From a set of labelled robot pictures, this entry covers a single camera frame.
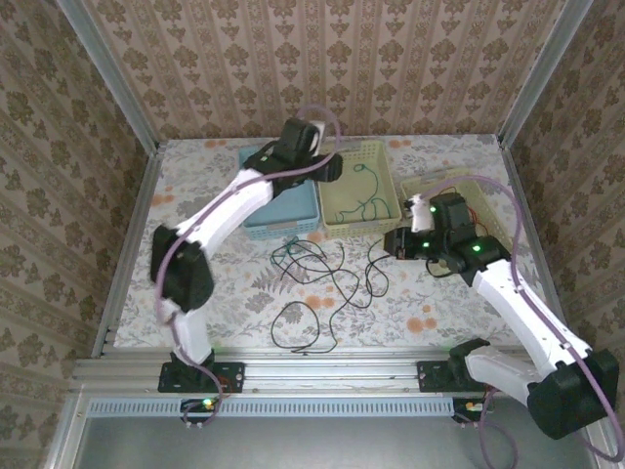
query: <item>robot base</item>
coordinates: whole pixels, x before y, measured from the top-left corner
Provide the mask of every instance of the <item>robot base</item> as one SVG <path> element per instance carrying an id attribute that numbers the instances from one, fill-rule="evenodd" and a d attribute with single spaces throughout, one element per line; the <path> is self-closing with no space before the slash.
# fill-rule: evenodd
<path id="1" fill-rule="evenodd" d="M 159 393 L 216 394 L 219 392 L 215 387 L 215 383 L 200 370 L 182 362 L 174 353 L 170 354 L 170 356 L 172 360 L 164 363 L 160 369 L 160 377 L 158 379 Z M 222 384 L 224 393 L 238 394 L 243 392 L 245 363 L 215 363 L 215 353 L 212 353 L 202 366 L 213 371 Z"/>
<path id="2" fill-rule="evenodd" d="M 483 339 L 473 339 L 449 351 L 445 362 L 417 362 L 419 390 L 423 393 L 484 392 L 486 385 L 473 379 L 465 358 L 475 349 L 488 346 Z"/>

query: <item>wall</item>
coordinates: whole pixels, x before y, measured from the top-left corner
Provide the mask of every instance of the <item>wall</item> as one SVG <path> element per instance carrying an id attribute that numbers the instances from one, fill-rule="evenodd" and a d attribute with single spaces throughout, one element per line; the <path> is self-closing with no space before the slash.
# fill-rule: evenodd
<path id="1" fill-rule="evenodd" d="M 494 133 L 563 0 L 86 0 L 161 140 Z"/>
<path id="2" fill-rule="evenodd" d="M 569 322 L 625 369 L 625 1 L 595 1 L 512 153 Z"/>
<path id="3" fill-rule="evenodd" d="M 0 1 L 0 467 L 34 467 L 146 164 L 53 1 Z"/>

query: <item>black mounting bracket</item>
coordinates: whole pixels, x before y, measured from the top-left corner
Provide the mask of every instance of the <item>black mounting bracket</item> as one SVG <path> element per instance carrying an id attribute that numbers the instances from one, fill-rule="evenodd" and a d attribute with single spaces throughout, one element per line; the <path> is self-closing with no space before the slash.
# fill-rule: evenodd
<path id="1" fill-rule="evenodd" d="M 159 393 L 216 394 L 219 392 L 215 383 L 199 369 L 184 363 L 174 353 L 171 353 L 170 357 L 172 360 L 164 363 L 160 368 Z M 243 392 L 245 363 L 215 362 L 215 353 L 213 352 L 202 363 L 202 366 L 207 367 L 215 374 L 226 394 Z"/>
<path id="2" fill-rule="evenodd" d="M 486 345 L 490 345 L 486 340 L 473 339 L 451 349 L 445 362 L 417 362 L 419 390 L 423 393 L 484 392 L 486 385 L 469 375 L 465 358 Z"/>
<path id="3" fill-rule="evenodd" d="M 481 419 L 481 406 L 484 404 L 485 398 L 453 398 L 452 419 L 456 423 L 479 422 Z"/>

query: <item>yellow-green plastic basket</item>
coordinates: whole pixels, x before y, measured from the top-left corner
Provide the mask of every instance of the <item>yellow-green plastic basket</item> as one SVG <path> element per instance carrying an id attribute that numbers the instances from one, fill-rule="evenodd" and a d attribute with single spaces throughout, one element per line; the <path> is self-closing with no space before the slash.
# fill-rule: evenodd
<path id="1" fill-rule="evenodd" d="M 401 181 L 399 183 L 402 197 L 401 201 L 404 202 L 415 193 L 425 192 L 442 181 L 468 174 L 472 173 L 467 168 L 451 168 Z M 476 211 L 479 222 L 486 227 L 488 233 L 499 239 L 506 249 L 509 251 L 512 250 L 512 239 L 490 207 L 479 184 L 476 181 L 462 181 L 454 184 L 454 188 L 465 197 L 467 205 Z"/>
<path id="2" fill-rule="evenodd" d="M 321 219 L 327 237 L 382 235 L 395 229 L 401 221 L 401 209 L 391 178 L 384 142 L 355 141 L 347 142 L 341 147 L 343 175 L 333 183 L 319 183 Z M 324 146 L 321 152 L 330 149 L 331 147 Z M 338 212 L 356 208 L 359 200 L 366 200 L 375 190 L 375 178 L 368 178 L 367 173 L 354 172 L 354 166 L 359 163 L 364 163 L 376 173 L 379 181 L 377 196 L 386 201 L 391 216 L 387 217 L 386 208 L 380 205 L 378 218 L 361 221 L 360 215 L 355 213 L 353 216 L 345 215 L 343 223 L 340 223 L 336 218 Z"/>

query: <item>perforated metal strip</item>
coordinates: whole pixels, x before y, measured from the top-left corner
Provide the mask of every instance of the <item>perforated metal strip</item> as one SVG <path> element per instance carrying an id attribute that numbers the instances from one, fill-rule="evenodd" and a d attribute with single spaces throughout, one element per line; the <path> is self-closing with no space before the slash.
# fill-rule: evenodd
<path id="1" fill-rule="evenodd" d="M 87 416 L 180 417 L 181 402 L 180 399 L 93 399 Z M 222 417 L 441 417 L 453 415 L 453 401 L 451 398 L 236 398 L 224 401 L 220 414 Z"/>

